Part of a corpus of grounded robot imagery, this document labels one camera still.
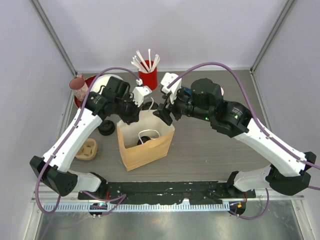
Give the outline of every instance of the red cup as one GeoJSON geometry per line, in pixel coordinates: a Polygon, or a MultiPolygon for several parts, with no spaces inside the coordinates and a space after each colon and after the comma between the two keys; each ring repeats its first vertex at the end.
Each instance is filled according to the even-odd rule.
{"type": "MultiPolygon", "coordinates": [[[[145,61],[146,65],[149,67],[149,60],[145,61]]],[[[143,73],[139,72],[139,77],[142,79],[143,85],[148,86],[151,90],[155,90],[158,86],[158,79],[157,79],[157,68],[154,69],[153,72],[143,73]]]]}

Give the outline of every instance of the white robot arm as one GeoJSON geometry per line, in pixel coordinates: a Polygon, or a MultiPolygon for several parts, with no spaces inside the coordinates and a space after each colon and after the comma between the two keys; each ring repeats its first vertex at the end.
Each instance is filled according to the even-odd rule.
{"type": "Polygon", "coordinates": [[[168,72],[164,75],[161,91],[167,99],[154,112],[156,116],[168,125],[172,123],[170,113],[176,120],[185,115],[208,121],[218,133],[243,142],[271,163],[262,169],[233,172],[228,182],[236,191],[246,192],[271,187],[277,192],[291,196],[309,186],[311,176],[306,172],[309,166],[301,161],[314,163],[316,156],[312,152],[303,153],[294,149],[260,123],[270,135],[267,137],[245,106],[224,100],[222,88],[207,78],[194,81],[191,88],[182,87],[182,79],[179,79],[168,88],[177,77],[178,75],[168,72]],[[300,157],[300,160],[282,149],[271,138],[300,157]]]}
{"type": "Polygon", "coordinates": [[[96,192],[102,187],[101,183],[105,180],[101,176],[72,171],[70,165],[89,135],[107,116],[117,114],[127,124],[139,120],[144,98],[152,91],[147,86],[137,86],[132,92],[129,92],[129,89],[130,85],[115,75],[103,75],[96,80],[77,125],[81,109],[78,109],[71,124],[52,148],[42,157],[34,156],[30,161],[33,171],[38,176],[44,164],[53,156],[42,182],[61,196],[66,196],[71,191],[96,192]],[[73,126],[75,129],[65,140],[73,126]],[[62,141],[65,142],[54,155],[62,141]]]}

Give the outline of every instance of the gray tabletop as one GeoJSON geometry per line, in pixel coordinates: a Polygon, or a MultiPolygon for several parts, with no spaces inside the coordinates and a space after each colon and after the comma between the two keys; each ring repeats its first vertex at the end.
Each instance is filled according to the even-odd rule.
{"type": "MultiPolygon", "coordinates": [[[[248,70],[237,70],[246,93],[259,119],[264,123],[257,94],[248,70]]],[[[158,83],[164,72],[158,73],[158,83]]],[[[132,86],[135,78],[129,73],[117,73],[132,86]]],[[[224,99],[247,105],[237,82],[224,70],[194,71],[182,79],[182,85],[190,87],[200,78],[211,79],[224,89],[224,99]]],[[[162,103],[162,94],[155,90],[152,97],[162,103]]],[[[71,118],[77,109],[74,106],[71,118]]],[[[120,118],[108,119],[116,124],[120,118]]],[[[95,172],[108,181],[225,181],[233,171],[251,171],[265,167],[269,162],[245,144],[217,133],[206,121],[183,116],[173,121],[175,133],[168,155],[159,160],[127,172],[119,153],[117,132],[102,136],[96,129],[90,136],[98,144],[96,157],[91,161],[75,159],[71,169],[78,172],[95,172]]]]}

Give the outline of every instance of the gray floor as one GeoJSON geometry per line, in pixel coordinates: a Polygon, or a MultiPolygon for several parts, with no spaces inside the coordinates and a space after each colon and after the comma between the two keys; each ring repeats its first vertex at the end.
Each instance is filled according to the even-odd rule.
{"type": "MultiPolygon", "coordinates": [[[[236,71],[257,116],[264,123],[257,94],[248,70],[236,71]]],[[[119,73],[125,81],[135,86],[135,78],[129,73],[119,73]]],[[[158,83],[164,72],[158,73],[158,83]]],[[[208,78],[224,89],[224,99],[246,105],[237,82],[227,71],[194,71],[182,79],[182,85],[190,87],[200,78],[208,78]]],[[[157,103],[163,102],[161,93],[152,93],[157,103]]],[[[71,119],[76,107],[72,109],[71,119]]],[[[111,116],[117,123],[119,118],[111,116]]],[[[262,156],[241,142],[230,139],[211,129],[206,121],[183,116],[173,122],[175,133],[166,157],[127,172],[119,153],[117,133],[102,136],[96,129],[91,138],[98,143],[98,152],[92,161],[75,159],[71,169],[79,172],[95,172],[108,181],[213,181],[227,180],[232,171],[251,171],[269,164],[262,156]]]]}
{"type": "MultiPolygon", "coordinates": [[[[257,216],[265,201],[250,201],[257,216]]],[[[290,200],[273,200],[266,214],[244,220],[228,212],[127,212],[85,219],[87,212],[42,214],[36,240],[302,240],[290,200]]]]}

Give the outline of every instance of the wall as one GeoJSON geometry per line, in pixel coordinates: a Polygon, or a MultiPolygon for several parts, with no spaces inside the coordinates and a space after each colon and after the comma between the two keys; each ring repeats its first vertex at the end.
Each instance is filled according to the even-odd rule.
{"type": "Polygon", "coordinates": [[[0,1],[0,233],[21,239],[36,176],[55,142],[72,75],[27,0],[0,1]]]}
{"type": "MultiPolygon", "coordinates": [[[[320,1],[297,1],[256,71],[272,130],[320,164],[320,1]]],[[[320,172],[309,171],[320,186],[320,172]]],[[[320,192],[304,191],[320,238],[320,192]]]]}
{"type": "Polygon", "coordinates": [[[286,0],[40,0],[74,67],[133,68],[136,50],[161,69],[253,64],[286,0]]]}

